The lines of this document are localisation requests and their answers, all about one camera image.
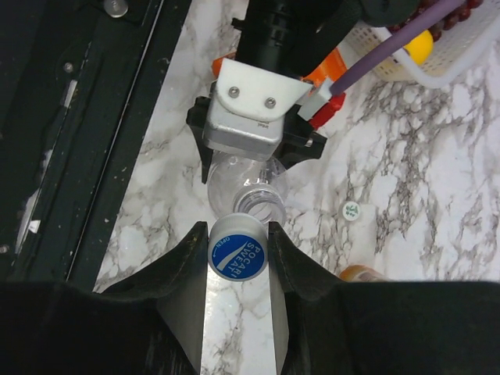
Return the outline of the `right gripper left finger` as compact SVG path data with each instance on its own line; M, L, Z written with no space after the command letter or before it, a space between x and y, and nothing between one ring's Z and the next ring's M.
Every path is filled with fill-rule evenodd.
M208 227L101 293L59 281L1 285L4 374L197 374Z

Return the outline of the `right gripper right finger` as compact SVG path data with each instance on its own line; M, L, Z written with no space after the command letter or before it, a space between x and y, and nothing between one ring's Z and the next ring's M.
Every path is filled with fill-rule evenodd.
M269 225L279 374L496 374L499 286L345 282Z

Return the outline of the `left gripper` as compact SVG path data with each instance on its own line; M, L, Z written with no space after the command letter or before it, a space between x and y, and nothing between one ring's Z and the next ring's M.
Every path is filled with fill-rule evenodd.
M276 158L284 168L323 154L327 139L300 117L293 105L271 122L253 120L225 109L214 97L199 96L187 111L186 123L195 137L202 162L202 183L206 184L213 152L224 152L253 160Z

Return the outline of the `clear bottle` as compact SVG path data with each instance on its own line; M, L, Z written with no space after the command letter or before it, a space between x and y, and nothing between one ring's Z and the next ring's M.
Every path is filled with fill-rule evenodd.
M263 224L284 223L289 182L276 158L255 161L218 152L207 178L210 208L217 218L245 213Z

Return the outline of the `blue cap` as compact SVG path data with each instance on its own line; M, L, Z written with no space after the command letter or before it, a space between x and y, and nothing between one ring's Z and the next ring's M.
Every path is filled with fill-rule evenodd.
M266 268L267 241L267 229L254 216L231 213L218 219L209 233L209 265L225 280L251 280Z

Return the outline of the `white green bottle cap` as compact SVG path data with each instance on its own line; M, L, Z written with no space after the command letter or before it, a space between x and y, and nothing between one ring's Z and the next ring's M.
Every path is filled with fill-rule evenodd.
M356 221L361 216L361 207L357 202L347 201L341 208L341 214L347 221Z

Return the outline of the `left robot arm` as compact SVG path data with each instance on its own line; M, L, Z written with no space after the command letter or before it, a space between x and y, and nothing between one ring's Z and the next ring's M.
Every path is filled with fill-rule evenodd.
M208 96L187 112L209 177L216 152L286 168L323 154L318 130L343 105L343 94L312 94L306 81L359 22L389 27L407 20L416 1L251 1L233 27L241 34L237 50L213 63Z

